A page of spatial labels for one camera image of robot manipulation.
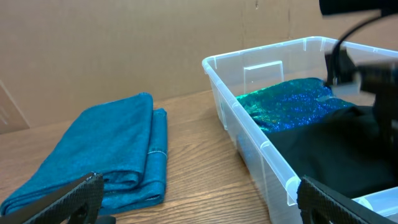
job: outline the black fabric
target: black fabric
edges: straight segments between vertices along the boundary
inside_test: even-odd
[[[355,106],[267,136],[299,177],[356,198],[398,186],[398,159],[378,134],[372,108]]]

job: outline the folded towel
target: folded towel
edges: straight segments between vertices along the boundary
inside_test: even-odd
[[[164,199],[167,119],[148,93],[88,108],[37,172],[1,205],[7,215],[94,171],[103,174],[100,214],[156,205]]]

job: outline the clothing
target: clothing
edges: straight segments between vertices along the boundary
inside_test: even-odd
[[[312,177],[346,197],[398,186],[397,154],[379,138],[371,107],[336,110],[319,123],[267,137],[299,177]]]
[[[103,174],[100,214],[163,201],[167,120],[148,93],[88,108],[63,135],[37,172],[1,205],[7,215],[94,171]]]
[[[337,109],[354,106],[334,98],[318,78],[301,78],[236,97],[264,133],[317,123]]]

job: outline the wooden table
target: wooden table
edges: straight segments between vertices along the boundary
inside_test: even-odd
[[[271,223],[267,206],[218,117],[211,91],[155,102],[168,116],[163,204],[118,223]],[[26,182],[71,121],[0,135],[0,201]]]

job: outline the wood grain surface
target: wood grain surface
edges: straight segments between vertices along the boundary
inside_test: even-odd
[[[122,223],[271,223],[218,117],[211,91],[155,102],[168,116],[165,202],[115,215]],[[0,135],[0,201],[27,181],[71,121]]]

